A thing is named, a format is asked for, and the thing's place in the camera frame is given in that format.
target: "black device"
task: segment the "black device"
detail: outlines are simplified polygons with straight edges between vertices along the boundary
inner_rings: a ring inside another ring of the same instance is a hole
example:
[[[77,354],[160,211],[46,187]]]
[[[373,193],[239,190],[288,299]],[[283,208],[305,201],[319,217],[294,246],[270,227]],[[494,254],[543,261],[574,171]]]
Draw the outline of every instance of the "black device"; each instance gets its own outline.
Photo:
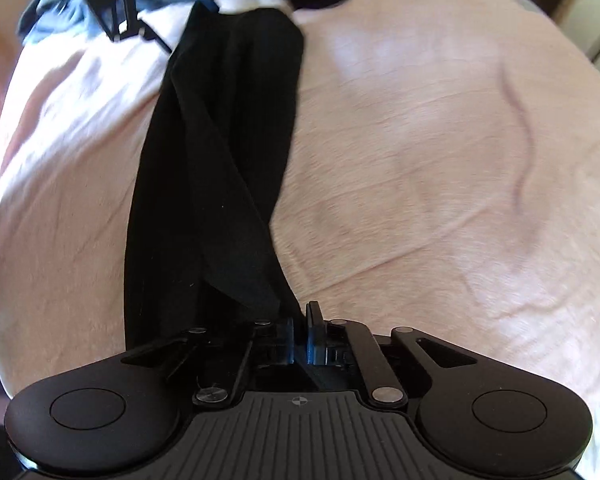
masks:
[[[32,384],[5,427],[43,478],[579,478],[592,433],[553,381],[412,328],[291,320],[193,328]]]

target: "ribbed black surface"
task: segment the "ribbed black surface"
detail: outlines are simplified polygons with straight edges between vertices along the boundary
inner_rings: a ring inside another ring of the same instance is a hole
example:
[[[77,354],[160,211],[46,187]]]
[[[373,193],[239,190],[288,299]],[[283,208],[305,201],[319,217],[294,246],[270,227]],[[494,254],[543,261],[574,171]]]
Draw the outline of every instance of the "ribbed black surface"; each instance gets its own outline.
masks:
[[[36,480],[37,474],[26,475]],[[249,392],[197,416],[158,460],[123,480],[474,480],[441,462],[407,421],[374,412],[350,392]],[[574,479],[562,474],[555,480]]]

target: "white fabric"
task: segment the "white fabric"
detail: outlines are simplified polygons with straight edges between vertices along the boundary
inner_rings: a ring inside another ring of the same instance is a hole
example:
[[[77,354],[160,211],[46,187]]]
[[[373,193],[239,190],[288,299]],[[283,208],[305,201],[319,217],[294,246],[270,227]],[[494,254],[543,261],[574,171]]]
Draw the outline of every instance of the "white fabric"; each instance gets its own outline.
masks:
[[[146,19],[174,43],[186,15]],[[580,471],[600,480],[599,74],[513,0],[350,0],[295,19],[299,114],[272,227],[301,303],[567,385],[594,413]],[[165,63],[141,40],[24,51],[0,124],[11,394],[123,350],[126,223]]]

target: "silver screw head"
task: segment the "silver screw head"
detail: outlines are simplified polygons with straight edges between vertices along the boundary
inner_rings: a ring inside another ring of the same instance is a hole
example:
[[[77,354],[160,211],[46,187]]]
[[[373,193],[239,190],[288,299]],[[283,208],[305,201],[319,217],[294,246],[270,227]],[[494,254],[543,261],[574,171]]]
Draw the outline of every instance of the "silver screw head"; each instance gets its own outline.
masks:
[[[397,388],[391,388],[388,386],[383,386],[382,388],[376,388],[371,393],[371,396],[377,402],[382,402],[383,404],[392,404],[393,402],[400,402],[404,397],[403,393]]]
[[[222,402],[228,397],[226,390],[212,386],[211,388],[202,388],[196,393],[196,399],[206,404],[215,404],[216,402]]]

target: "round pad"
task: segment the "round pad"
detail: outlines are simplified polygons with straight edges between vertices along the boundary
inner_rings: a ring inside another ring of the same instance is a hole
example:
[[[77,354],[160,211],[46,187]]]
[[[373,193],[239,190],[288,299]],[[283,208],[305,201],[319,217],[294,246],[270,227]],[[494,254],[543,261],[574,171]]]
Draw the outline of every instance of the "round pad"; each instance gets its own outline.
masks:
[[[100,388],[83,388],[61,395],[51,405],[51,416],[70,430],[97,430],[125,413],[125,399]]]
[[[437,373],[417,422],[455,464],[503,478],[573,465],[592,430],[589,410],[572,391],[487,358]]]
[[[155,456],[179,418],[159,374],[114,357],[25,388],[4,425],[13,447],[43,472],[101,476]]]
[[[540,400],[514,390],[483,394],[475,399],[473,409],[481,423],[505,433],[526,433],[546,419],[546,408]]]

